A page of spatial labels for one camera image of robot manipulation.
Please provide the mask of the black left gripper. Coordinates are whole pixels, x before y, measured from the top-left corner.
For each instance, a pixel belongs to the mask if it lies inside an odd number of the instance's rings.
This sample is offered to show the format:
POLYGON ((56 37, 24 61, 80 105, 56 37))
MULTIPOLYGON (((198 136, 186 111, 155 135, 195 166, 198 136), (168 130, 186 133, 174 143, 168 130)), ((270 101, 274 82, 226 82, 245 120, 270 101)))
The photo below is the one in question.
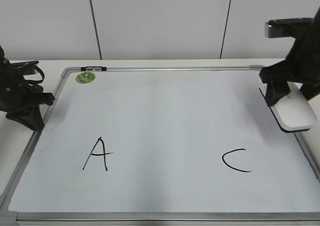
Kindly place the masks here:
POLYGON ((55 97, 45 93, 40 85, 45 79, 38 67, 39 61, 10 63, 0 50, 0 110, 6 118, 18 122, 32 131, 44 127, 39 105, 51 106, 55 97))

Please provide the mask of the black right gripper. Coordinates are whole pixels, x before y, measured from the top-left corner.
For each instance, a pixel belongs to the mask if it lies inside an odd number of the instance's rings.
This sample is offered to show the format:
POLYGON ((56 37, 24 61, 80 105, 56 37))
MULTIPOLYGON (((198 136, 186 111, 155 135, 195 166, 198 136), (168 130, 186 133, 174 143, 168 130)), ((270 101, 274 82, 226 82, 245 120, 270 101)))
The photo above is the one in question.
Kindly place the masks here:
POLYGON ((267 85, 265 101, 274 106, 290 93, 289 82, 301 83, 301 93, 307 101, 320 94, 320 14, 313 17, 308 30, 298 35, 284 60, 264 67, 259 73, 267 85))

